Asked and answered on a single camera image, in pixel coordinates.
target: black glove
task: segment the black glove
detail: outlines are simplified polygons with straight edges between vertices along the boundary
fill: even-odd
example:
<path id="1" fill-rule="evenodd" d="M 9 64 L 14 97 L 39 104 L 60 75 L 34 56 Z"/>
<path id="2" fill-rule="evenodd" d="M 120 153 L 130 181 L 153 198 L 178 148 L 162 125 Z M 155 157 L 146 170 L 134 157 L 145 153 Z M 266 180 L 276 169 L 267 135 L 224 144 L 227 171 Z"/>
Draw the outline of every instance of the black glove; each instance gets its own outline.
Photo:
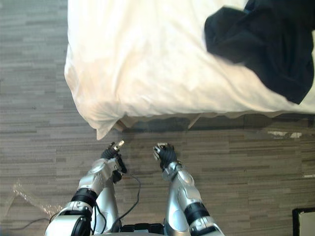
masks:
<path id="1" fill-rule="evenodd" d="M 176 153 L 174 151 L 174 146 L 167 144 L 160 148 L 160 152 L 158 153 L 159 158 L 161 160 L 160 167 L 162 170 L 168 167 L 168 165 L 174 161 L 177 161 Z"/>
<path id="2" fill-rule="evenodd" d="M 113 148 L 113 145 L 114 143 L 112 143 L 101 155 L 100 158 L 104 158 L 104 159 L 112 159 L 112 158 L 116 158 L 117 161 L 118 161 L 118 164 L 120 165 L 121 167 L 121 171 L 123 173 L 127 173 L 127 169 L 125 167 L 125 164 L 123 163 L 123 160 L 122 160 L 122 156 L 120 154 L 118 154 L 119 150 L 116 151 L 114 148 Z M 117 183 L 119 180 L 122 179 L 122 175 L 118 172 L 118 171 L 113 171 L 113 182 L 114 183 Z"/>
<path id="3" fill-rule="evenodd" d="M 117 151 L 115 150 L 115 149 L 113 149 L 113 148 L 109 148 L 109 149 L 106 149 L 103 153 L 102 153 L 102 155 L 101 155 L 101 157 L 100 158 L 104 158 L 104 159 L 112 159 L 112 158 L 114 158 L 116 155 L 117 155 Z"/>

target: white bed sheet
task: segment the white bed sheet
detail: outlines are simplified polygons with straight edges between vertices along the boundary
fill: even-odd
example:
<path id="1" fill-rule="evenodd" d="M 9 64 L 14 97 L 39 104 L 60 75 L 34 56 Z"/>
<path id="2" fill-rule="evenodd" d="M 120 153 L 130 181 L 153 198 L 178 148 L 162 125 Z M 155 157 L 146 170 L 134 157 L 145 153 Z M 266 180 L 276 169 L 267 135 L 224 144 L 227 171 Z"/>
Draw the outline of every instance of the white bed sheet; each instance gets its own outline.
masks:
<path id="1" fill-rule="evenodd" d="M 243 9 L 246 2 L 68 0 L 65 79 L 97 139 L 125 115 L 315 113 L 314 83 L 297 105 L 251 70 L 207 53 L 206 18 L 223 5 Z"/>

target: cable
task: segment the cable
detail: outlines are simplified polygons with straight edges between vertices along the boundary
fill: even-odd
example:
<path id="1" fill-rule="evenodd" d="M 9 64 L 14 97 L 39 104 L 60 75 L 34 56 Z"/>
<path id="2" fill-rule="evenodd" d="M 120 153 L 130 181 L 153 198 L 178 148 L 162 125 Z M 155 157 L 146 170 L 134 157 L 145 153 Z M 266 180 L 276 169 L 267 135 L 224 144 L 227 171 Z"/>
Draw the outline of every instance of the cable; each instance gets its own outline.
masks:
<path id="1" fill-rule="evenodd" d="M 49 224 L 51 223 L 51 221 L 53 220 L 53 218 L 58 214 L 59 212 L 53 214 L 50 219 L 47 219 L 47 218 L 39 218 L 39 219 L 36 219 L 36 220 L 33 220 L 31 222 L 29 222 L 27 225 L 21 227 L 21 228 L 13 228 L 13 229 L 9 229 L 9 230 L 23 230 L 23 229 L 26 229 L 28 226 L 30 226 L 31 224 L 37 222 L 37 221 L 42 221 L 42 220 L 47 220 L 49 221 Z"/>
<path id="2" fill-rule="evenodd" d="M 127 214 L 129 214 L 129 212 L 131 212 L 131 211 L 134 209 L 134 207 L 138 204 L 138 202 L 139 202 L 139 195 L 140 195 L 140 189 L 141 189 L 141 182 L 140 182 L 140 180 L 139 180 L 137 177 L 132 176 L 132 175 L 129 175 L 129 174 L 122 173 L 122 172 L 120 172 L 120 171 L 119 171 L 119 173 L 120 173 L 121 175 L 129 176 L 129 177 L 134 178 L 136 181 L 138 181 L 138 183 L 139 183 L 139 188 L 138 188 L 138 193 L 137 193 L 137 201 L 132 205 L 132 207 L 131 207 L 128 211 L 125 212 L 125 214 L 123 214 L 122 216 L 118 217 L 118 218 L 114 221 L 114 223 L 113 223 L 113 225 L 112 225 L 112 228 L 111 228 L 111 230 L 110 230 L 111 233 L 113 232 L 116 223 L 117 223 L 118 221 L 120 221 L 122 218 L 124 218 Z"/>
<path id="3" fill-rule="evenodd" d="M 101 232 L 101 234 L 102 234 L 102 233 L 104 233 L 104 231 L 105 231 L 105 228 L 106 228 L 106 225 L 107 225 L 107 220 L 106 220 L 105 216 L 103 215 L 103 213 L 100 212 L 97 202 L 96 202 L 96 207 L 97 207 L 97 210 L 98 210 L 99 214 L 100 214 L 100 215 L 103 217 L 103 219 L 104 219 L 104 226 L 103 226 L 103 230 L 102 230 L 102 232 Z"/>
<path id="4" fill-rule="evenodd" d="M 59 213 L 59 212 L 53 214 L 53 215 L 50 217 L 50 219 L 49 219 L 49 224 L 51 223 L 51 221 L 53 220 L 53 218 L 54 218 L 58 213 Z"/>
<path id="5" fill-rule="evenodd" d="M 37 221 L 42 221 L 42 220 L 47 220 L 49 221 L 49 219 L 47 218 L 39 218 L 39 219 L 36 219 L 36 220 L 33 220 L 31 222 L 29 222 L 27 225 L 21 227 L 21 228 L 13 228 L 13 229 L 8 229 L 8 230 L 23 230 L 23 229 L 26 229 L 28 226 L 30 226 L 31 224 L 37 222 Z"/>

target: white duvet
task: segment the white duvet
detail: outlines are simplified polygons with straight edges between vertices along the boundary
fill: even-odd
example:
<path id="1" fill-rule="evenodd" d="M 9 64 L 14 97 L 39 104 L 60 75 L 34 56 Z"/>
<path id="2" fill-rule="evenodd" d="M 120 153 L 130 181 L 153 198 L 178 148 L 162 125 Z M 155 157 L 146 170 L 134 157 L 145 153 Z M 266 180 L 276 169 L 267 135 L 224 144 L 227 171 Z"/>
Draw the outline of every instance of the white duvet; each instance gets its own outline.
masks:
<path id="1" fill-rule="evenodd" d="M 251 70 L 207 53 L 206 18 L 246 2 L 69 0 L 65 79 L 97 139 L 125 115 L 315 113 L 314 85 L 297 105 Z"/>

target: clear plastic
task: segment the clear plastic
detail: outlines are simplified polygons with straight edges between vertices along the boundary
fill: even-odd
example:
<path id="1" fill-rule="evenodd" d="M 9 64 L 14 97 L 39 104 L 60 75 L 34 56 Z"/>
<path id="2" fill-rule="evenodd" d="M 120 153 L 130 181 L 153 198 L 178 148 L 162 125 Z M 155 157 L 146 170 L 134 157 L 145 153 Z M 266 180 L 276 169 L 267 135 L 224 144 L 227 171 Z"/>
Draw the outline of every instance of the clear plastic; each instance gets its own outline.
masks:
<path id="1" fill-rule="evenodd" d="M 63 208 L 61 205 L 51 205 L 43 202 L 31 192 L 26 191 L 18 180 L 12 187 L 12 194 L 5 201 L 5 208 L 3 210 L 3 214 L 1 214 L 1 220 L 7 216 L 12 203 L 17 196 L 21 196 L 26 202 L 48 214 L 49 217 L 59 212 Z"/>

